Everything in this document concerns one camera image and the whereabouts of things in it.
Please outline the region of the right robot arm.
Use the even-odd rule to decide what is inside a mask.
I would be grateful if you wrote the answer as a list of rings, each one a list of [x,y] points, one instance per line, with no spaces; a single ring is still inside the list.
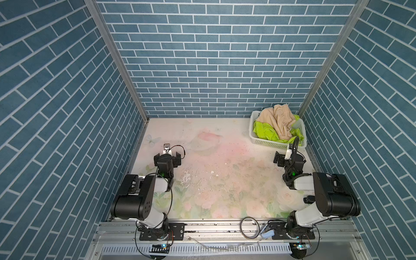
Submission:
[[[345,175],[304,173],[305,162],[304,156],[291,150],[286,154],[276,152],[274,156],[274,163],[284,168],[282,179],[289,189],[313,193],[304,198],[308,204],[306,208],[290,213],[287,231],[312,229],[314,225],[330,219],[361,213],[359,200]]]

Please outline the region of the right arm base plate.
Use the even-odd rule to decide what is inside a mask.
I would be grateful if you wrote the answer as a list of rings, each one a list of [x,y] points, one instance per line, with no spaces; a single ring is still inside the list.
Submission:
[[[299,240],[315,239],[315,234],[311,227],[292,226],[283,221],[268,222],[268,227],[274,231],[272,240]]]

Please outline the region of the blue white connector plug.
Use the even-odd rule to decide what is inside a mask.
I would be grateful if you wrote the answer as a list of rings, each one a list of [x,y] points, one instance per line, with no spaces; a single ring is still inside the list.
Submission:
[[[267,230],[267,231],[263,231],[261,233],[262,239],[272,238],[274,235],[275,235],[275,231],[273,229],[270,229],[270,230]]]

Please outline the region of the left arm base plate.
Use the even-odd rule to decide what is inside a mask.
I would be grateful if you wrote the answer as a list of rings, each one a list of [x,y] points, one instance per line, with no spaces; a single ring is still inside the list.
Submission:
[[[163,241],[173,239],[173,241],[182,241],[184,238],[185,223],[169,223],[163,224],[161,228],[157,229],[142,229],[139,240],[140,241]]]

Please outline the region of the beige shorts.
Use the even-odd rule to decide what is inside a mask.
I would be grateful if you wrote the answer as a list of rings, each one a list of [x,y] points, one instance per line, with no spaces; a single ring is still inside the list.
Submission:
[[[296,117],[288,104],[284,104],[264,109],[256,121],[270,125],[281,140],[289,140],[293,136],[290,130],[296,122]]]

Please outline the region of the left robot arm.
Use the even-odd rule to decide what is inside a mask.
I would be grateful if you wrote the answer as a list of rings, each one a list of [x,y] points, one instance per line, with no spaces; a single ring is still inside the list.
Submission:
[[[125,175],[110,207],[113,218],[134,220],[147,229],[167,230],[168,214],[152,206],[155,193],[170,192],[174,169],[182,164],[182,155],[171,151],[154,156],[156,172],[144,177]]]

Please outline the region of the white plastic basket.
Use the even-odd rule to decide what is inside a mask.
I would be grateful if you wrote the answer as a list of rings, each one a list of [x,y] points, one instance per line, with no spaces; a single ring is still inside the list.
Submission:
[[[286,150],[289,146],[289,143],[282,143],[282,142],[261,139],[254,132],[254,121],[260,116],[260,113],[261,113],[260,110],[254,110],[252,111],[251,116],[250,116],[248,131],[249,131],[249,137],[251,139],[251,142],[256,145],[263,145],[267,147],[273,147],[277,149]],[[299,143],[299,148],[306,148],[307,147],[307,135],[306,135],[306,127],[304,125],[303,120],[302,119],[297,120],[293,124],[293,129],[300,130],[301,134],[304,136],[304,139],[301,140]]]

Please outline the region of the lime green shorts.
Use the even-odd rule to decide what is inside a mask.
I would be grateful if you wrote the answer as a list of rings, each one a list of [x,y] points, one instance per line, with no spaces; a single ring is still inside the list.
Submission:
[[[302,134],[302,131],[299,128],[294,128],[294,125],[292,125],[292,128],[290,129],[290,134],[292,135],[292,137],[288,140],[280,139],[278,133],[272,127],[270,122],[276,123],[276,120],[271,114],[260,114],[253,124],[253,132],[256,133],[260,139],[285,144],[292,144],[295,141],[296,137],[299,137],[300,142],[306,139]]]

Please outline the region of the aluminium front rail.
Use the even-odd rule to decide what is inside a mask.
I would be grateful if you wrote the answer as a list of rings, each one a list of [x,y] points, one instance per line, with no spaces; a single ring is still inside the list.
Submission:
[[[185,223],[181,241],[140,241],[136,225],[131,221],[102,222],[86,254],[88,260],[369,260],[370,254],[354,223],[350,220],[333,220],[313,229],[315,239],[272,240],[262,239],[261,233],[270,230],[266,219],[257,222],[226,220],[174,220]],[[265,255],[212,255],[212,256],[155,256],[155,255],[102,255],[106,245],[155,244],[157,249],[169,250],[179,243],[289,243],[292,253]]]

